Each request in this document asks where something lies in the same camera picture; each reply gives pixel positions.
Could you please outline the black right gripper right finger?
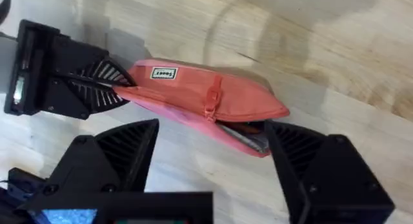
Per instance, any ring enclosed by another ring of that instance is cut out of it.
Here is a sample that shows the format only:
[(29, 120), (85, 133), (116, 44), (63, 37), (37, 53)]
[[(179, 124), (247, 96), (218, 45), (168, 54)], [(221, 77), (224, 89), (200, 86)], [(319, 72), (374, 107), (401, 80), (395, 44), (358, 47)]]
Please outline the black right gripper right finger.
[(395, 204), (348, 137), (265, 122), (289, 221), (385, 223)]

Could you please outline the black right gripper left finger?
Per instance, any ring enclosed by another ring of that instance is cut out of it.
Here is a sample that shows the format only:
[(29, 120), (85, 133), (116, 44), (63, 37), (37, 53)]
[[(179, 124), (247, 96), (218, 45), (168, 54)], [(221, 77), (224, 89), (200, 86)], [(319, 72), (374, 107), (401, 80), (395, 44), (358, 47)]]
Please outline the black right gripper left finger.
[(149, 119), (75, 137), (43, 193), (143, 192), (158, 132), (159, 120)]

